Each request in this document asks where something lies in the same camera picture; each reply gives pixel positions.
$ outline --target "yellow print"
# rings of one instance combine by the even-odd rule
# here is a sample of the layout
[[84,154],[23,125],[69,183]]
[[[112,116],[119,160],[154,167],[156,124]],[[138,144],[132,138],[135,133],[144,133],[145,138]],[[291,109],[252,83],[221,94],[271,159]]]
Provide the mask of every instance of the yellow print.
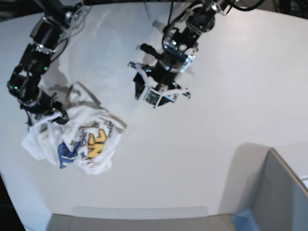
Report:
[[88,158],[94,158],[101,154],[105,141],[107,140],[106,134],[103,129],[99,130],[99,136],[95,139],[92,133],[89,134],[88,140]]

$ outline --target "tabletop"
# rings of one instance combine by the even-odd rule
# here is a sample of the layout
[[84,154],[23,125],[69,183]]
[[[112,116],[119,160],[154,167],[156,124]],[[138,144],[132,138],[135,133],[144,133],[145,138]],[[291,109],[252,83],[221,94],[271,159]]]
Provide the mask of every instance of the tabletop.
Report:
[[[30,225],[34,214],[44,223],[50,213],[75,215],[80,208],[195,208],[214,215],[222,212],[241,147],[283,153],[307,140],[307,20],[261,10],[218,14],[181,78],[191,98],[153,109],[134,99],[136,70],[127,67],[154,61],[138,45],[161,49],[157,27],[166,24],[169,3],[147,5],[150,19],[143,3],[94,6],[85,28],[42,77],[46,89],[80,81],[128,125],[113,167],[98,176],[37,162],[21,147],[26,114],[6,83],[41,14],[0,24],[0,172],[23,223]],[[174,9],[176,15],[183,5]]]

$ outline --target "blue print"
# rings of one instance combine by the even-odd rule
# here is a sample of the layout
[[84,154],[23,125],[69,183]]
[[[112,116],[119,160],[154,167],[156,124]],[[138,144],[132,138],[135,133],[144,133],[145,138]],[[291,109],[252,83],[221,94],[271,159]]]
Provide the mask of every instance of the blue print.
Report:
[[61,143],[58,147],[58,155],[60,161],[60,168],[65,168],[66,166],[62,163],[72,163],[74,161],[74,157],[77,156],[77,149],[79,147],[79,142],[74,143],[74,149],[71,152],[65,143]]

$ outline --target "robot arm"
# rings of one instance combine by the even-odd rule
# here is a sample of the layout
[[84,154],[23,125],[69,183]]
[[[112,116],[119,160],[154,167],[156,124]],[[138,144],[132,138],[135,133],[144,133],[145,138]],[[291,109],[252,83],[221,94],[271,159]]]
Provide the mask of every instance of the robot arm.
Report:
[[18,99],[21,109],[36,115],[51,115],[59,111],[62,117],[55,121],[65,124],[68,116],[62,104],[55,100],[55,95],[49,96],[42,91],[38,84],[41,75],[53,62],[56,47],[63,41],[68,42],[71,31],[85,19],[89,8],[81,3],[66,7],[58,0],[36,2],[45,10],[45,15],[33,29],[30,35],[33,43],[28,44],[7,87],[10,94]]
[[[140,49],[153,55],[157,62],[154,67],[129,63],[138,71],[134,78],[135,98],[139,99],[145,88],[147,88],[145,100],[154,107],[175,102],[179,94],[190,98],[187,89],[182,89],[175,80],[178,74],[183,73],[195,59],[198,52],[197,40],[203,33],[214,27],[215,14],[226,15],[230,9],[231,6],[225,0],[194,1],[164,28],[162,54],[157,53],[153,47],[142,44]],[[186,21],[186,28],[180,32],[176,24],[184,21]],[[155,87],[147,81],[148,77],[152,77],[157,82]]]

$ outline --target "black cable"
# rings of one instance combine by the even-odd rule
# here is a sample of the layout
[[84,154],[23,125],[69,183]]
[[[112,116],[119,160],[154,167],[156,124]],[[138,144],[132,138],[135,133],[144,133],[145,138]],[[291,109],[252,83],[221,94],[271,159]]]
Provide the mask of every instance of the black cable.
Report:
[[202,2],[201,2],[200,0],[194,1],[192,4],[190,4],[188,7],[186,7],[185,10],[183,10],[183,12],[182,12],[178,17],[176,17],[172,22],[174,22],[174,21],[176,21],[176,20],[179,20],[180,18],[182,18],[182,17],[185,15],[185,13],[186,13],[186,11],[187,11],[188,9],[191,9],[191,8],[194,7],[195,5],[198,5],[198,4],[201,4],[201,3],[202,3]]
[[26,112],[27,117],[28,117],[28,122],[26,122],[26,124],[28,124],[28,126],[31,127],[33,124],[32,124],[32,120],[31,120],[31,117],[30,117],[28,111],[26,110],[26,108],[22,104],[20,104],[20,109],[24,109],[24,111]]
[[171,19],[171,15],[172,15],[173,4],[174,4],[174,0],[172,0],[172,3],[171,3],[170,12],[169,12],[169,19],[168,19],[167,26],[170,25],[170,19]]
[[53,58],[53,59],[50,61],[50,63],[52,63],[52,62],[55,61],[57,58],[59,58],[59,56],[60,56],[60,55],[64,52],[64,50],[66,49],[67,44],[68,44],[68,38],[65,38],[64,40],[62,40],[62,41],[58,44],[58,46],[59,46],[61,43],[63,43],[64,41],[65,41],[65,45],[64,45],[62,51],[60,51],[60,52],[57,54],[57,56],[56,56],[55,58]]
[[235,9],[237,9],[239,11],[252,11],[252,10],[258,8],[262,3],[264,3],[265,0],[260,0],[255,5],[253,5],[251,7],[247,7],[247,8],[243,8],[243,7],[237,6],[236,4],[234,4],[230,0],[226,0],[226,1],[229,3],[230,6],[234,7]]
[[244,2],[243,0],[239,0],[243,5],[250,7],[246,2]]
[[79,34],[79,33],[85,28],[86,21],[83,20],[81,23],[82,23],[81,28],[80,28],[77,32],[75,32],[74,34],[72,34],[72,35],[71,35],[71,38],[74,37],[74,36],[76,36],[77,34]]

